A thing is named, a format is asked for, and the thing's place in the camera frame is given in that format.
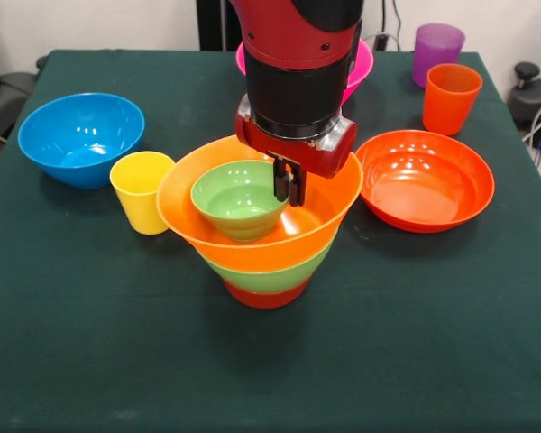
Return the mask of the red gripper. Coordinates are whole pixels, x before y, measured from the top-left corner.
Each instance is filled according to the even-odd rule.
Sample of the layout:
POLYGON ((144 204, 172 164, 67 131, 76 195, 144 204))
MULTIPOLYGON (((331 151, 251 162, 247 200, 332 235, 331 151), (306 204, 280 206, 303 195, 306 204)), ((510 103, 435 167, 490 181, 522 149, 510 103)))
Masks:
POLYGON ((274 158, 274 195, 280 202, 302 207, 306 199, 307 173, 331 179, 344 166, 356 136, 355 122, 339 115, 316 137, 285 138, 256 124, 247 95, 235 115, 235 132, 241 143, 274 158))

